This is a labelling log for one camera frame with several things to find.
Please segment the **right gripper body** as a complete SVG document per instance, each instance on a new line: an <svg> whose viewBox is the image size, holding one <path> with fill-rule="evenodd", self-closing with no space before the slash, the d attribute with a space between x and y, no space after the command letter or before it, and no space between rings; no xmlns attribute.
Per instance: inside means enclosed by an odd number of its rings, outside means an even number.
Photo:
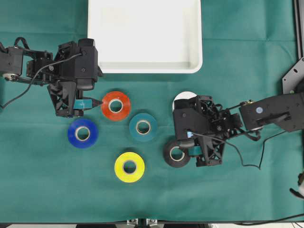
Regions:
<svg viewBox="0 0 304 228"><path fill-rule="evenodd" d="M238 135L242 128L239 114L215 104L212 96L197 95L191 99L174 102L173 120L176 140L187 139L187 131L193 132L195 146L202 155L194 156L197 166L213 166L223 162L224 142Z"/></svg>

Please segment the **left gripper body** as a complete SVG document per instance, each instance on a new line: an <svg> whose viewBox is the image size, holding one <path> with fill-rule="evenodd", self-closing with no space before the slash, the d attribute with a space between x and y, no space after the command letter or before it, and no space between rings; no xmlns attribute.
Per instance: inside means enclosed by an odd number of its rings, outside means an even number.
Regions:
<svg viewBox="0 0 304 228"><path fill-rule="evenodd" d="M81 56L78 42L70 41L58 46L58 52L54 58L56 75L47 86L56 116L72 118L84 115L86 110L74 109L76 99L83 99L85 96L77 88L76 81L76 58ZM103 75L100 67L98 78Z"/></svg>

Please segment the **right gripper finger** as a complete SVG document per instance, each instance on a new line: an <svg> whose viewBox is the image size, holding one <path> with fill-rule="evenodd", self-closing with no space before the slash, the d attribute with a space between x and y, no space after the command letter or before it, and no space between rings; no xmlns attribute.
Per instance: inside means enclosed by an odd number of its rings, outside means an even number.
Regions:
<svg viewBox="0 0 304 228"><path fill-rule="evenodd" d="M200 156L202 155L202 150L200 146L194 146L188 149L189 156Z"/></svg>

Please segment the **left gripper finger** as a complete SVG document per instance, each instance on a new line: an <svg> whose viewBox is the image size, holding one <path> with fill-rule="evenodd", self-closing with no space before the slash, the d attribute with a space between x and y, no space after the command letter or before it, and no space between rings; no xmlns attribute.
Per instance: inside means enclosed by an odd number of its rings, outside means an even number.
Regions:
<svg viewBox="0 0 304 228"><path fill-rule="evenodd" d="M74 109L78 110L89 110L100 106L103 102L89 97L84 97L83 99L76 99L74 102Z"/></svg>

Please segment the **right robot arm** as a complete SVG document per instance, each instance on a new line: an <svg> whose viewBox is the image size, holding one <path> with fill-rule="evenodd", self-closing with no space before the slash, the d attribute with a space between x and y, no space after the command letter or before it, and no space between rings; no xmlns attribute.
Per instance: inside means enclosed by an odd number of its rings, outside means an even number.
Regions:
<svg viewBox="0 0 304 228"><path fill-rule="evenodd" d="M166 161L173 167L185 166L191 157L196 158L198 167L221 164L228 139L244 135L258 141L260 131L268 124L275 124L285 132L304 128L303 93L241 102L235 114L230 108L214 103L209 95L176 99L173 106L175 140L172 146L184 153L181 160L175 161L169 157L170 149L164 151Z"/></svg>

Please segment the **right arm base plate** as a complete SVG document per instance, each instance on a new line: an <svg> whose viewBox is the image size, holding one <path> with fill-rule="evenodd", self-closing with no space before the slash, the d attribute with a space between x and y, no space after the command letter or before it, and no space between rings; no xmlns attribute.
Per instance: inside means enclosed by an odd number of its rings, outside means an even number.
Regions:
<svg viewBox="0 0 304 228"><path fill-rule="evenodd" d="M304 58L291 67L291 69L282 78L283 94L290 94L296 91L297 85L304 78Z"/></svg>

